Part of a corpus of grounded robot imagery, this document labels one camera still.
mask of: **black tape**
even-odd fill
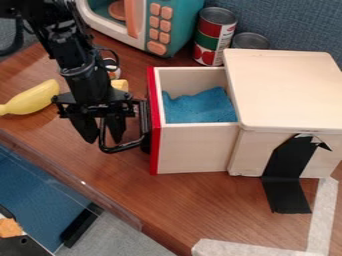
[[[272,212],[311,213],[299,177],[317,147],[330,150],[317,137],[297,134],[278,146],[272,153],[262,175],[262,184]]]

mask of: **wooden table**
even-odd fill
[[[197,65],[190,48],[161,59],[94,34],[96,43],[118,52],[122,77],[137,98],[145,97],[148,66]],[[0,102],[50,78],[67,91],[56,63],[36,44],[0,64]],[[177,255],[190,255],[201,238],[305,250],[311,215],[272,214],[259,179],[225,172],[150,176],[148,155],[139,149],[104,154],[96,144],[84,142],[56,112],[50,106],[32,115],[1,117],[1,143]],[[137,121],[131,120],[126,137],[137,136],[136,129]],[[342,179],[340,169],[334,175]],[[312,207],[317,180],[302,184]],[[340,185],[331,255],[342,251],[341,191]]]

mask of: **can lid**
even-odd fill
[[[200,11],[200,17],[215,25],[229,25],[237,22],[231,11],[220,7],[207,7]]]
[[[243,32],[233,38],[232,48],[269,49],[270,42],[266,37],[252,32]]]

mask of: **wooden drawer box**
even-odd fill
[[[317,148],[301,177],[330,176],[342,159],[342,75],[332,57],[226,49],[224,61],[224,68],[149,69],[151,174],[228,170],[262,176],[275,149],[300,134],[331,149]],[[237,123],[165,122],[163,90],[175,98],[217,85],[231,98]]]
[[[238,123],[167,124],[162,98],[163,90],[172,98],[215,86],[227,90],[225,69],[149,68],[148,80],[153,127],[151,174],[225,171],[238,135]]]

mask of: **tin can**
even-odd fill
[[[193,58],[202,65],[223,64],[223,49],[229,47],[237,19],[224,8],[208,7],[199,14]]]
[[[252,32],[243,32],[234,36],[232,48],[269,49],[270,42],[262,35]]]

